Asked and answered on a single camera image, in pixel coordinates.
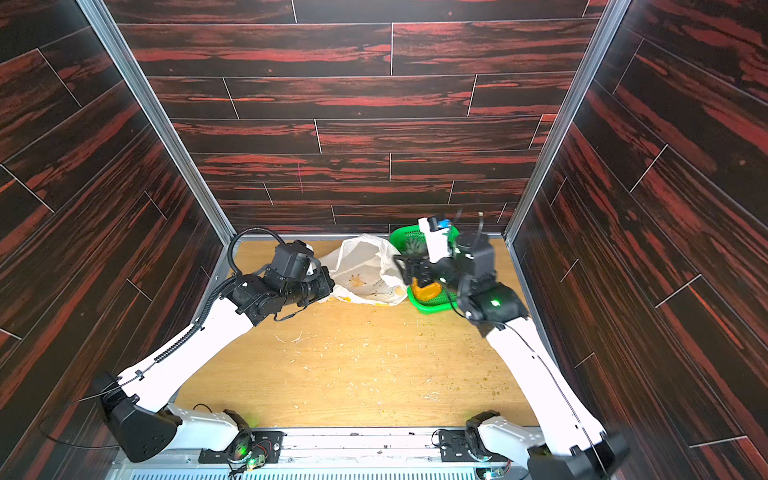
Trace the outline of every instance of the mounting plate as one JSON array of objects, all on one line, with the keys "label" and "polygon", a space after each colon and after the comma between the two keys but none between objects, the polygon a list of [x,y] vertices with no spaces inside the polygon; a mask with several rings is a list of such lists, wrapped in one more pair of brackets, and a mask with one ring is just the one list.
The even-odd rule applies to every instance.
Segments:
[{"label": "mounting plate", "polygon": [[[439,437],[440,458],[444,462],[474,462],[469,455],[469,444],[464,437],[465,429],[440,429],[436,432]],[[508,459],[503,455],[494,454],[490,462],[506,462]]]},{"label": "mounting plate", "polygon": [[[251,432],[253,438],[256,439],[256,443],[263,442],[262,445],[269,450],[267,441],[272,442],[272,449],[269,450],[270,454],[266,457],[266,463],[277,463],[280,460],[280,452],[283,451],[283,437],[282,432],[267,431],[267,430],[253,430]],[[254,447],[254,452],[261,452],[261,449]],[[197,459],[199,463],[207,464],[219,464],[228,463],[222,452],[215,452],[213,450],[203,449],[200,451],[200,457]]]}]

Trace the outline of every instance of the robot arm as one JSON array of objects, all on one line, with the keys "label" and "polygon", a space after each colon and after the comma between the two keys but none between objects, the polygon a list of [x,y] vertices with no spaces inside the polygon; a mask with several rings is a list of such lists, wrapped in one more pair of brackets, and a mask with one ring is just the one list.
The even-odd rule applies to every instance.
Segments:
[{"label": "robot arm", "polygon": [[227,257],[234,275],[214,288],[199,318],[118,376],[103,372],[94,379],[102,417],[132,462],[165,449],[200,448],[242,462],[255,448],[250,427],[235,412],[198,412],[169,403],[190,376],[237,337],[270,315],[276,319],[287,304],[307,308],[333,290],[328,269],[305,243],[285,243],[269,230],[280,242],[272,262],[243,275],[232,260],[232,247],[248,231],[232,240]]},{"label": "robot arm", "polygon": [[477,457],[503,455],[527,465],[531,480],[610,478],[628,455],[619,434],[608,435],[584,407],[547,354],[536,325],[515,292],[496,281],[488,236],[463,233],[448,243],[450,223],[419,221],[429,261],[396,258],[407,283],[438,282],[456,294],[456,305],[488,340],[518,382],[541,433],[511,424],[497,412],[467,422],[467,442]]}]

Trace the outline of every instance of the vent grille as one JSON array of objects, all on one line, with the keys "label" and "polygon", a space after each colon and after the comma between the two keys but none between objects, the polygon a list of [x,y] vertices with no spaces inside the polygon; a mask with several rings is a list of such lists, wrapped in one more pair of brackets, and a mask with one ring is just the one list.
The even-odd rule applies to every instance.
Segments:
[{"label": "vent grille", "polygon": [[[419,468],[419,472],[404,472],[374,468],[357,471],[342,468],[328,472],[307,472],[305,469],[286,469],[281,472],[249,472],[238,475],[237,480],[477,480],[472,468],[435,468],[429,471]],[[227,480],[227,472],[212,473],[189,470],[144,470],[135,472],[131,480]]]}]

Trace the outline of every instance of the metal frame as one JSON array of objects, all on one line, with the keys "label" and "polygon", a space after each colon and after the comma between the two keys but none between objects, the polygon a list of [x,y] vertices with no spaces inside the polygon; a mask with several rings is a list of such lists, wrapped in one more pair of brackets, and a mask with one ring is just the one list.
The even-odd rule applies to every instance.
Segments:
[{"label": "metal frame", "polygon": [[197,198],[197,202],[203,208],[206,217],[214,226],[216,235],[224,245],[227,245],[235,234],[229,219],[221,210],[219,203],[210,192],[208,185],[197,170],[192,157],[170,122],[170,118],[160,105],[149,80],[139,67],[133,52],[128,47],[128,43],[123,38],[117,24],[115,24],[112,15],[109,13],[103,0],[77,0],[88,22],[93,27],[102,45],[112,58],[115,66],[125,80],[125,84],[131,89],[136,101],[144,110],[149,119],[152,128],[157,132],[157,136],[163,142],[168,154],[181,172],[181,176],[189,185],[192,194]]},{"label": "metal frame", "polygon": [[[348,478],[358,478],[354,475],[356,470],[369,475],[381,475],[386,472],[401,475],[465,472],[472,474],[470,478],[474,478],[475,468],[506,465],[506,462],[477,462],[471,458],[468,458],[467,462],[442,462],[439,448],[432,444],[432,434],[436,429],[438,427],[259,429],[284,432],[285,437],[280,446],[280,461],[267,464],[251,475],[268,474],[275,479],[288,479],[293,475],[295,479],[298,478],[297,474],[317,473],[323,469],[327,470],[327,473],[340,471],[347,474]],[[195,471],[209,475],[229,471],[228,467],[223,465],[198,463],[199,454],[200,450],[176,450],[162,452],[145,462],[132,463],[120,452],[107,478],[128,480],[137,474],[169,473],[186,478],[184,474],[189,475]],[[508,475],[509,478],[522,478],[526,472],[525,465],[513,464]]]}]

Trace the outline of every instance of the orange object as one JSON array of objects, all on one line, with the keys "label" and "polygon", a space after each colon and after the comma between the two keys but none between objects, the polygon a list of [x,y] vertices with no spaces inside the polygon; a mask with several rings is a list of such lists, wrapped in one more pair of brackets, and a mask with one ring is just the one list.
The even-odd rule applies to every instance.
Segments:
[{"label": "orange object", "polygon": [[430,283],[429,285],[425,286],[424,288],[419,288],[419,283],[416,281],[416,279],[413,279],[413,283],[411,283],[411,291],[413,292],[413,296],[416,297],[417,300],[421,302],[426,302],[427,300],[432,300],[436,296],[442,292],[442,286],[440,286],[439,283]]}]

